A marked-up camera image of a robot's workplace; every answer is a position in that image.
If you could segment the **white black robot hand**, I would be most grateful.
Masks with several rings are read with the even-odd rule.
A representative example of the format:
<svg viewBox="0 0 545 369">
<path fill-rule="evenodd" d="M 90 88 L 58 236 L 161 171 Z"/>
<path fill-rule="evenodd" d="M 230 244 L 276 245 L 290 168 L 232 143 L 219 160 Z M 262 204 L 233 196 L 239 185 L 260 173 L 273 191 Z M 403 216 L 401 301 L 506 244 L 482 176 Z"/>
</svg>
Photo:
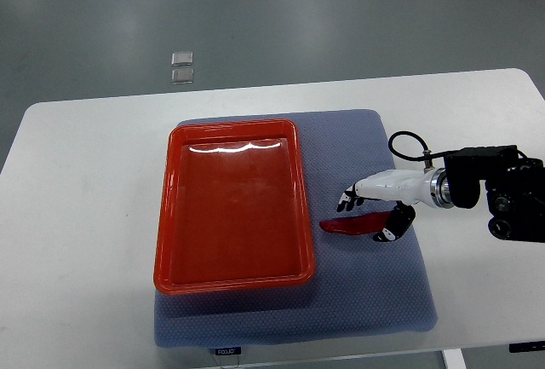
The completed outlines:
<svg viewBox="0 0 545 369">
<path fill-rule="evenodd" d="M 338 212 L 351 211 L 366 200 L 395 201 L 385 225 L 374 233 L 375 242 L 393 242 L 400 239 L 416 218 L 413 205 L 424 203 L 437 206 L 437 181 L 432 171 L 385 170 L 355 182 L 341 195 Z"/>
</svg>

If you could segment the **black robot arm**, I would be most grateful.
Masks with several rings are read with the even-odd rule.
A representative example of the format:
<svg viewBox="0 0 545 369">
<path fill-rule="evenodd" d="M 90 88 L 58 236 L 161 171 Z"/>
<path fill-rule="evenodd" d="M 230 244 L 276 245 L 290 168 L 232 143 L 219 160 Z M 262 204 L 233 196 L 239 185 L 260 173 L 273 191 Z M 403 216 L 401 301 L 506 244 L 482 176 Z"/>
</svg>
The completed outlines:
<svg viewBox="0 0 545 369">
<path fill-rule="evenodd" d="M 515 145 L 464 147 L 439 155 L 445 175 L 437 196 L 472 209 L 486 191 L 490 233 L 501 240 L 544 241 L 544 164 Z"/>
</svg>

